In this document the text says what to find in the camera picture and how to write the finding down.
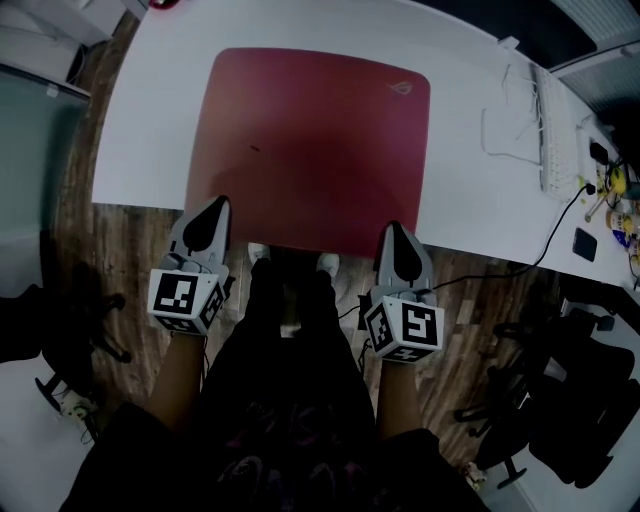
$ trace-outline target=black pants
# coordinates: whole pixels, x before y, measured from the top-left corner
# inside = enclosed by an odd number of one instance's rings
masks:
[[[280,336],[283,306],[284,287],[273,264],[258,260],[245,317],[220,350],[203,389],[209,428],[241,415],[247,403],[322,403],[330,405],[350,441],[369,443],[373,408],[340,329],[331,277],[315,272],[300,290],[302,328],[294,339]]]

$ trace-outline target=smartphone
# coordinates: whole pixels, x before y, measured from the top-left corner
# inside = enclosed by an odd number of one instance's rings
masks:
[[[575,254],[592,262],[596,259],[597,248],[598,241],[594,237],[583,229],[576,228],[576,234],[573,237],[573,252]]]

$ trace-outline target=desk clutter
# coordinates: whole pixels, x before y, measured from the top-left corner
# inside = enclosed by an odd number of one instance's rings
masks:
[[[637,286],[635,268],[640,264],[640,180],[627,162],[622,159],[611,162],[606,149],[600,144],[592,143],[590,154],[597,163],[597,199],[586,213],[585,221],[592,222],[596,211],[607,205],[607,227],[629,253],[629,267]]]

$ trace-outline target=white keyboard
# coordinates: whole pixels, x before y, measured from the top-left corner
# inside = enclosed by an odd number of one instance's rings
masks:
[[[540,185],[551,197],[567,201],[580,187],[576,125],[565,86],[544,69],[534,68],[542,114]]]

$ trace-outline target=leg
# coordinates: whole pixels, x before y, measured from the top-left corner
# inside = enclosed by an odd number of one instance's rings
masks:
[[[300,293],[298,311],[302,329],[291,366],[298,368],[296,381],[304,383],[300,391],[329,403],[342,433],[364,449],[375,436],[373,407],[340,328],[329,272],[319,270],[311,277]]]
[[[248,401],[268,395],[277,371],[273,355],[280,345],[284,287],[266,257],[255,260],[251,275],[244,319],[213,361],[202,390],[199,414],[207,435],[231,428],[227,420],[241,417]]]
[[[226,371],[242,365],[246,368],[260,357],[265,344],[280,339],[280,322],[284,308],[284,287],[273,263],[267,258],[256,261],[251,270],[251,291],[244,318],[235,326],[216,357],[214,367],[224,360]]]

